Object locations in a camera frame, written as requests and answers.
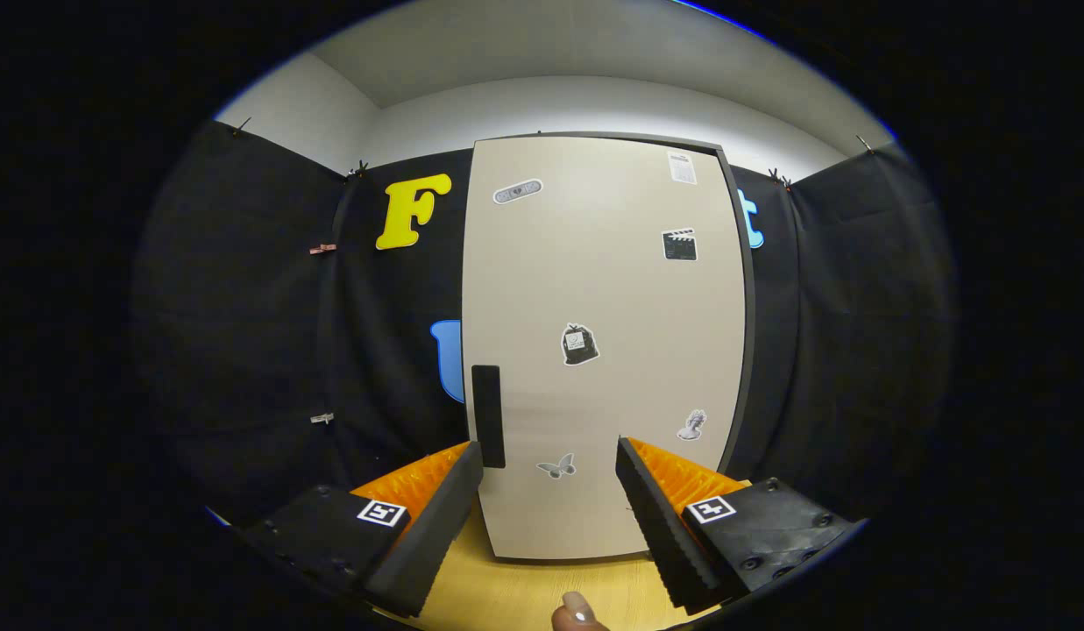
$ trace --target beige door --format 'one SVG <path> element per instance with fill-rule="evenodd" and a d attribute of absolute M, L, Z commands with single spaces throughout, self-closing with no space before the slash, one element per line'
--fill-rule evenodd
<path fill-rule="evenodd" d="M 486 468 L 480 487 L 494 554 L 646 551 L 616 477 L 617 438 L 719 466 L 744 296 L 717 157 L 580 137 L 475 144 L 463 369 L 474 437 L 473 366 L 501 376 L 505 467 Z"/>

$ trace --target black foam pad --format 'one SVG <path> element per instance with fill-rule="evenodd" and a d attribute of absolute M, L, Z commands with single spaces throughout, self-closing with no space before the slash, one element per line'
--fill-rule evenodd
<path fill-rule="evenodd" d="M 643 531 L 659 578 L 670 602 L 697 614 L 731 597 L 722 597 L 725 584 L 718 562 L 710 558 L 686 531 L 682 519 L 662 494 L 643 459 L 625 438 L 619 439 L 616 475 Z"/>
<path fill-rule="evenodd" d="M 421 518 L 363 583 L 366 601 L 393 615 L 421 614 L 449 545 L 468 519 L 480 480 L 482 456 L 478 442 L 473 442 L 434 492 Z"/>

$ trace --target wooden table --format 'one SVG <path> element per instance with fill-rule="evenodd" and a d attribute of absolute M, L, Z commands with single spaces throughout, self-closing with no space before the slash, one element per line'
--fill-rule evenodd
<path fill-rule="evenodd" d="M 560 606 L 560 595 L 573 590 L 584 594 L 597 619 L 612 631 L 655 631 L 719 608 L 698 615 L 674 608 L 646 554 L 577 562 L 499 561 L 477 499 L 421 616 L 397 619 L 427 631 L 552 631 L 550 615 Z"/>

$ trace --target paper sticker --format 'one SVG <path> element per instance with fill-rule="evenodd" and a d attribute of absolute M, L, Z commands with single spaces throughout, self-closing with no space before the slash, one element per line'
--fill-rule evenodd
<path fill-rule="evenodd" d="M 702 424 L 706 424 L 705 410 L 689 412 L 689 418 L 686 418 L 685 427 L 679 429 L 678 437 L 682 440 L 697 440 L 701 438 Z"/>
<path fill-rule="evenodd" d="M 526 182 L 519 182 L 517 184 L 511 184 L 505 189 L 499 189 L 499 191 L 491 193 L 491 198 L 494 199 L 494 204 L 509 204 L 514 201 L 521 199 L 522 197 L 533 195 L 542 191 L 541 180 L 526 180 Z"/>
<path fill-rule="evenodd" d="M 565 336 L 565 348 L 569 350 L 584 348 L 584 332 L 576 332 Z"/>
<path fill-rule="evenodd" d="M 666 152 L 666 160 L 670 164 L 670 177 L 674 182 L 697 184 L 697 172 L 693 169 L 693 159 L 678 152 Z"/>
<path fill-rule="evenodd" d="M 667 260 L 697 260 L 697 235 L 693 228 L 662 232 L 662 256 Z"/>
<path fill-rule="evenodd" d="M 591 362 L 591 360 L 601 357 L 597 340 L 589 327 L 582 327 L 581 324 L 571 322 L 565 329 L 565 334 L 560 336 L 560 348 L 565 352 L 566 366 L 578 366 L 578 364 Z"/>
<path fill-rule="evenodd" d="M 404 506 L 398 504 L 390 504 L 389 502 L 378 502 L 378 500 L 371 500 L 362 512 L 359 513 L 359 519 L 369 520 L 371 524 L 380 524 L 382 526 L 393 527 L 393 524 L 401 519 L 401 513 L 404 513 Z"/>
<path fill-rule="evenodd" d="M 701 502 L 694 502 L 686 506 L 689 513 L 697 518 L 698 524 L 709 524 L 713 519 L 726 518 L 726 516 L 737 514 L 737 511 L 725 502 L 724 498 L 718 495 Z"/>
<path fill-rule="evenodd" d="M 572 454 L 562 455 L 560 462 L 557 464 L 538 463 L 538 467 L 550 474 L 550 477 L 554 479 L 560 479 L 563 475 L 573 475 L 577 473 L 577 467 L 573 466 Z"/>

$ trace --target black fabric backdrop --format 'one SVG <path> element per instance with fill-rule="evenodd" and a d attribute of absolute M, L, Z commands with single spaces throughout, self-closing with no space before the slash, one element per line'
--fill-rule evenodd
<path fill-rule="evenodd" d="M 753 231 L 763 234 L 752 248 L 756 285 L 754 349 L 744 423 L 725 474 L 749 479 L 769 448 L 790 384 L 798 338 L 798 241 L 790 197 L 769 176 L 733 167 L 745 198 L 756 204 Z"/>
<path fill-rule="evenodd" d="M 429 327 L 461 319 L 473 152 L 346 182 L 232 131 L 205 126 L 165 184 L 138 257 L 134 335 L 175 459 L 222 516 L 248 523 L 310 484 L 356 487 L 468 440 Z M 733 171 L 763 244 L 751 250 L 753 375 L 726 473 L 778 476 L 850 518 L 870 514 L 911 469 L 945 387 L 951 279 L 934 205 L 894 149 L 791 193 Z M 378 250 L 386 188 L 438 175 L 452 188 L 430 192 L 417 243 Z M 321 243 L 337 248 L 309 256 Z"/>
<path fill-rule="evenodd" d="M 860 519 L 889 504 L 937 426 L 958 318 L 954 260 L 931 192 L 893 144 L 790 190 L 798 356 L 756 473 Z"/>

